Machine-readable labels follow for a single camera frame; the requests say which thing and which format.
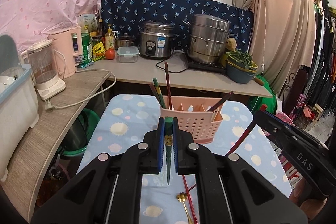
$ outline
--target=red chopstick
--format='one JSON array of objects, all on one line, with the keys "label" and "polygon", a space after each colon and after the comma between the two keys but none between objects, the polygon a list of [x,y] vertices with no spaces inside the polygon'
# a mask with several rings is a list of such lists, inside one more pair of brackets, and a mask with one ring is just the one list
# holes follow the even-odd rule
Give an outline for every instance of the red chopstick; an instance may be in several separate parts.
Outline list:
[{"label": "red chopstick", "polygon": [[[260,107],[261,111],[265,111],[267,108],[267,105],[262,105]],[[246,137],[251,133],[251,131],[254,129],[254,127],[257,125],[257,123],[252,120],[252,122],[249,124],[249,126],[247,127],[247,129],[244,131],[244,133],[240,136],[240,138],[238,139],[238,141],[231,147],[231,149],[229,150],[229,152],[226,154],[229,155],[233,152],[236,151],[236,149],[242,144],[242,142],[246,139]]]},{"label": "red chopstick", "polygon": [[190,197],[187,181],[185,180],[185,176],[184,175],[182,175],[182,178],[183,178],[184,189],[185,189],[185,191],[187,193],[189,207],[190,207],[190,210],[191,210],[191,215],[192,215],[193,220],[194,220],[194,224],[198,224],[197,217],[196,217],[195,210],[194,210],[194,205],[193,205],[193,202],[191,201],[191,197]]},{"label": "red chopstick", "polygon": [[171,104],[171,93],[170,93],[170,83],[169,83],[169,70],[168,70],[168,63],[165,62],[165,71],[166,71],[166,81],[167,81],[167,91],[168,91],[168,101],[169,107],[173,110],[173,106]]}]

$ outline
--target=green canister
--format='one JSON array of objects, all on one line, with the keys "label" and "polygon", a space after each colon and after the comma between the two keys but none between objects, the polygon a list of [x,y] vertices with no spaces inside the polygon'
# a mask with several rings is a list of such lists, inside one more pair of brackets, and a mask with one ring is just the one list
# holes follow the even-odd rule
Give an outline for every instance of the green canister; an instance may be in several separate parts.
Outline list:
[{"label": "green canister", "polygon": [[82,33],[83,55],[79,61],[79,68],[85,68],[90,65],[92,61],[92,43],[91,37],[88,33]]}]

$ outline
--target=pink plastic basket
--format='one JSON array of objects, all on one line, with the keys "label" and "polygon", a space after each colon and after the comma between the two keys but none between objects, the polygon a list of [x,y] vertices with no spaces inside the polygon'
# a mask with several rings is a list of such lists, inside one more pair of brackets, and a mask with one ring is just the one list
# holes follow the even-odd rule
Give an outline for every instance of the pink plastic basket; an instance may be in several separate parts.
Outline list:
[{"label": "pink plastic basket", "polygon": [[[168,97],[164,96],[163,98],[168,107]],[[177,117],[179,128],[190,132],[196,143],[211,143],[223,120],[222,106],[214,112],[207,112],[206,110],[220,99],[172,96],[171,102],[174,110],[161,108],[160,117]]]}]

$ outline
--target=white appliance base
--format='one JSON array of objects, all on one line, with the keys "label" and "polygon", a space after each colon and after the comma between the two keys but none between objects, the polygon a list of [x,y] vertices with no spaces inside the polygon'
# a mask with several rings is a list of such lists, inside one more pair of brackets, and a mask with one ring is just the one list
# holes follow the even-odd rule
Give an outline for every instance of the white appliance base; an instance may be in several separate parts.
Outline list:
[{"label": "white appliance base", "polygon": [[55,85],[52,85],[50,88],[45,90],[37,90],[42,100],[48,100],[49,98],[53,97],[57,93],[65,90],[65,83],[64,81],[59,78]]}]

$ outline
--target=tomato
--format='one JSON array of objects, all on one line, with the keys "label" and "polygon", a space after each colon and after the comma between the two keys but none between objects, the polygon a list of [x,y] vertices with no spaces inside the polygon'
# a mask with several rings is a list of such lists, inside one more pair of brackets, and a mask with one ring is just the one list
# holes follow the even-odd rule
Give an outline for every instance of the tomato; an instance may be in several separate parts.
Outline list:
[{"label": "tomato", "polygon": [[113,60],[116,56],[116,51],[112,48],[109,48],[106,52],[105,52],[105,58],[108,60]]}]

